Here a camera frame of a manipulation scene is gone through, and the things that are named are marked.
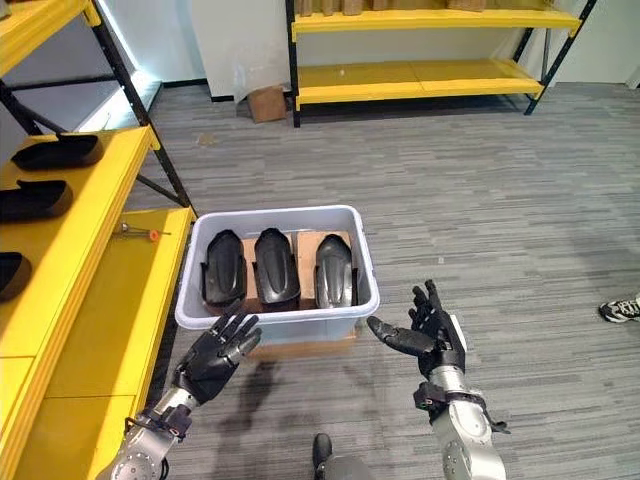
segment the yellow shelf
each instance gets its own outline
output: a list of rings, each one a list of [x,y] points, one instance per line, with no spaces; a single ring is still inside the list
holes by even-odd
[[[144,406],[194,216],[181,208],[122,219],[171,235],[155,243],[112,237],[55,367],[17,479],[43,471],[52,479],[95,478],[116,453],[124,418]]]
[[[83,11],[99,25],[91,0],[35,0],[10,3],[11,15],[0,20],[0,77]]]
[[[298,109],[312,103],[542,91],[542,85],[511,60],[328,65],[300,67],[298,75]]]
[[[94,480],[113,460],[133,403],[131,396],[44,399],[14,478]]]
[[[450,9],[365,10],[360,15],[341,12],[325,16],[296,15],[292,36],[300,33],[327,33],[354,30],[415,30],[420,28],[569,28],[574,35],[580,19],[551,7],[539,10],[486,9],[468,12]]]
[[[102,159],[92,167],[25,172],[13,162],[0,170],[0,186],[17,179],[64,179],[73,190],[58,218],[0,225],[3,251],[18,251],[33,266],[25,290],[0,304],[0,358],[33,359],[14,404],[3,407],[0,471],[20,452],[116,220],[155,137],[149,127],[101,133]],[[54,137],[31,137],[28,142]]]

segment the floor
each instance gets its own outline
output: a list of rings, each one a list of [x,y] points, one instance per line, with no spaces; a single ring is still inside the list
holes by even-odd
[[[200,213],[353,205],[378,315],[406,323],[411,287],[433,277],[461,319],[468,381],[513,432],[495,437],[509,479],[640,478],[640,324],[595,312],[640,290],[640,90],[559,85],[531,117],[495,97],[320,109],[297,130],[207,95],[164,90],[152,111]],[[159,205],[142,186],[130,201]],[[178,329],[161,362],[197,336]],[[325,431],[379,479],[441,479],[420,381],[364,330],[343,356],[247,363],[194,412],[170,478],[310,479]]]

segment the black object on floor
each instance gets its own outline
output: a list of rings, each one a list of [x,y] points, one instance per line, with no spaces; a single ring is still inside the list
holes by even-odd
[[[104,148],[97,135],[57,135],[54,142],[35,143],[16,153],[11,161],[23,170],[77,168],[93,165]]]
[[[318,308],[353,304],[351,249],[339,235],[327,235],[318,246],[315,281]]]
[[[0,302],[6,302],[24,290],[31,278],[31,262],[17,252],[0,253]]]
[[[300,280],[289,239],[277,228],[268,228],[260,234],[255,252],[253,269],[260,302],[275,307],[297,301]]]
[[[0,190],[0,222],[57,217],[69,210],[73,192],[64,180],[25,182]]]
[[[218,233],[207,247],[202,267],[202,298],[212,307],[226,307],[247,296],[247,261],[242,240],[231,230]]]
[[[318,470],[318,467],[326,462],[329,457],[333,455],[333,445],[331,443],[331,437],[326,433],[318,433],[313,439],[313,468]]]

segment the cardboard box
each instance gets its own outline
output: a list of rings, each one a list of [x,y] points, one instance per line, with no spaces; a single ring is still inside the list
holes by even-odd
[[[251,116],[255,123],[282,120],[287,116],[282,85],[260,88],[248,96]]]
[[[345,15],[360,15],[364,0],[343,0],[342,13]]]
[[[487,7],[487,0],[447,0],[447,8],[481,12]]]
[[[325,15],[333,15],[333,0],[322,0],[322,13]]]
[[[296,13],[308,17],[313,13],[313,0],[296,0]]]
[[[386,10],[389,7],[389,0],[371,0],[372,10]]]

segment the sneaker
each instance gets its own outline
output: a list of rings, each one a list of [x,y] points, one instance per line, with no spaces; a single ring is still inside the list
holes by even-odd
[[[603,303],[598,312],[607,322],[624,323],[629,320],[640,321],[640,305],[636,300],[619,300]]]

